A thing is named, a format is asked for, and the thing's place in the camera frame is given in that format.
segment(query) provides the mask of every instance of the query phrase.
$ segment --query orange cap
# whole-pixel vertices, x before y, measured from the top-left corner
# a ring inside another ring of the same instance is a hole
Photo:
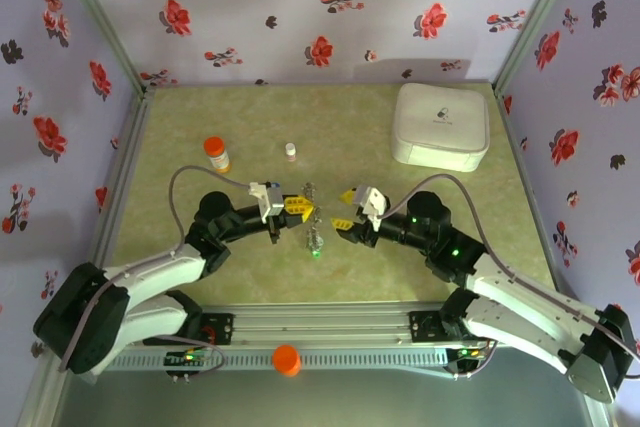
[[[273,353],[273,366],[278,372],[287,377],[293,377],[300,372],[300,354],[291,345],[281,345]]]
[[[220,137],[209,137],[204,141],[204,151],[211,157],[217,157],[224,152],[224,142]]]

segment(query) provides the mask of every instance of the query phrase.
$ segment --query bottle label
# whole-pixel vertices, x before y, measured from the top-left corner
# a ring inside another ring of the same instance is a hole
[[[211,159],[211,164],[216,170],[224,170],[229,167],[229,155],[226,150],[216,157],[209,157],[209,159]]]

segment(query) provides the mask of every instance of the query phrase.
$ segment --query gray floor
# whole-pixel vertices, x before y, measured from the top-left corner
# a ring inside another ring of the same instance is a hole
[[[556,371],[500,349],[453,382],[401,371],[218,372],[174,385],[163,373],[69,383],[57,427],[585,427],[585,404]]]

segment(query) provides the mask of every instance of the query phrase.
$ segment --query green table surface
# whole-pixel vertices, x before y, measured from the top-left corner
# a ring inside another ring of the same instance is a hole
[[[546,285],[549,269],[513,154],[489,84],[456,84],[489,103],[491,145],[472,173],[455,173],[468,187],[487,235],[503,260]],[[407,166],[391,156],[391,126],[400,85],[179,87],[159,90],[151,106],[140,154],[118,232],[113,265],[166,250],[178,237],[168,208],[167,184],[182,165],[210,167],[203,141],[222,137],[231,157],[229,178],[279,182],[298,194],[317,187],[325,245],[318,259],[305,249],[307,226],[285,230],[277,245],[268,235],[229,245],[231,257],[213,275],[180,287],[201,304],[406,301],[446,299],[455,286],[437,279],[416,251],[380,241],[375,249],[342,240],[331,217],[355,220],[355,207],[340,202],[359,184],[379,188],[394,203],[439,169]],[[294,142],[295,162],[284,145]],[[254,203],[200,173],[185,172],[175,197],[188,226],[201,197],[223,190],[234,206]],[[429,188],[452,211],[454,225],[478,238],[456,186],[439,180]]]

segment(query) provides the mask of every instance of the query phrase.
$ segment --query black bracket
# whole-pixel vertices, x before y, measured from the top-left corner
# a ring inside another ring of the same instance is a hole
[[[480,340],[462,322],[444,321],[438,310],[409,312],[409,330],[413,343]]]
[[[231,344],[233,335],[233,314],[207,314],[200,318],[200,332],[206,334],[210,342],[215,345]]]
[[[437,310],[409,312],[409,330],[413,343],[459,340],[446,331]]]

